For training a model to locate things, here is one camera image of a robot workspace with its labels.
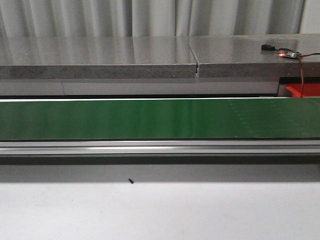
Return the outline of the grey stone counter slab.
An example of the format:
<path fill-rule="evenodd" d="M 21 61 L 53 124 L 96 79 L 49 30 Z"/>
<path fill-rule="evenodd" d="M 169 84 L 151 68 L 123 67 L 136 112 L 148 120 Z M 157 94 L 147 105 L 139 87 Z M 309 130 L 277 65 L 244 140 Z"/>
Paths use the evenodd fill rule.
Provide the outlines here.
<path fill-rule="evenodd" d="M 276 51 L 261 50 L 261 45 Z M 300 52 L 298 59 L 279 51 Z M 3 37 L 2 79 L 194 79 L 320 75 L 318 34 Z"/>

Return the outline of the black plug connector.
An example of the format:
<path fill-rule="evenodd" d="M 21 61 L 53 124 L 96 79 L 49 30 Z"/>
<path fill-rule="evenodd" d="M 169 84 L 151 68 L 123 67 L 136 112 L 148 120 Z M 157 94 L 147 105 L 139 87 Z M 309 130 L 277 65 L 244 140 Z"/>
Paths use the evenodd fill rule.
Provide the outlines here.
<path fill-rule="evenodd" d="M 272 51 L 272 52 L 274 52 L 274 51 L 276 51 L 276 47 L 272 46 L 270 44 L 262 44 L 261 45 L 261 50 L 262 51 Z"/>

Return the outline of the white corrugated curtain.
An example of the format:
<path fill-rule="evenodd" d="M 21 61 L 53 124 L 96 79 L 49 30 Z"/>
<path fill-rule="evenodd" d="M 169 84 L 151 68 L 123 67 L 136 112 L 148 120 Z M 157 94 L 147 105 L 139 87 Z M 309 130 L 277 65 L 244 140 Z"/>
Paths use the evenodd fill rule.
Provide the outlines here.
<path fill-rule="evenodd" d="M 3 0 L 3 37 L 306 34 L 317 0 Z"/>

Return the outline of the green conveyor belt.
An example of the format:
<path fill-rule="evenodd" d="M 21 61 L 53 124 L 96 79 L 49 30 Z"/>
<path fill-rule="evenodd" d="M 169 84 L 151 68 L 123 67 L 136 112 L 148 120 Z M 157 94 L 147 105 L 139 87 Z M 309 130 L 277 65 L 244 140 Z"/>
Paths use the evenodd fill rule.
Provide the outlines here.
<path fill-rule="evenodd" d="M 0 104 L 3 141 L 311 139 L 319 136 L 320 100 L 317 97 Z"/>

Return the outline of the aluminium conveyor frame rail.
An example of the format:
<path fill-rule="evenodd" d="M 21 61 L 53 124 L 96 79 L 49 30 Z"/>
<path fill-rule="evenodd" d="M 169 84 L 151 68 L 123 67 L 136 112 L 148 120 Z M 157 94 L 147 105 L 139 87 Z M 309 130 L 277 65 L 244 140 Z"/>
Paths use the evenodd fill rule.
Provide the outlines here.
<path fill-rule="evenodd" d="M 1 155 L 318 154 L 318 139 L 2 141 Z"/>

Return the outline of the red plastic tray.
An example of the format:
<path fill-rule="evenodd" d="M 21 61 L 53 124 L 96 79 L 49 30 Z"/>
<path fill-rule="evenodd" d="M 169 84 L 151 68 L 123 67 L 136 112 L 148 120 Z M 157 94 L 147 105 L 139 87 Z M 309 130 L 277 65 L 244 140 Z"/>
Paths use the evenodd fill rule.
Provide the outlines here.
<path fill-rule="evenodd" d="M 320 96 L 319 83 L 305 83 L 303 86 L 299 83 L 290 83 L 287 84 L 285 88 L 291 92 L 293 98 Z"/>

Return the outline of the small green circuit board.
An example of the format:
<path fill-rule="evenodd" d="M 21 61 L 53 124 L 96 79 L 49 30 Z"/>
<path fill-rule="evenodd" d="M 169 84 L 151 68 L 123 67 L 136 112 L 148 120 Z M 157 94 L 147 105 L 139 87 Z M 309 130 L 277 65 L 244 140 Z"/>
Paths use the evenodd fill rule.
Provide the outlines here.
<path fill-rule="evenodd" d="M 298 59 L 302 54 L 294 51 L 279 51 L 278 56 L 283 58 Z"/>

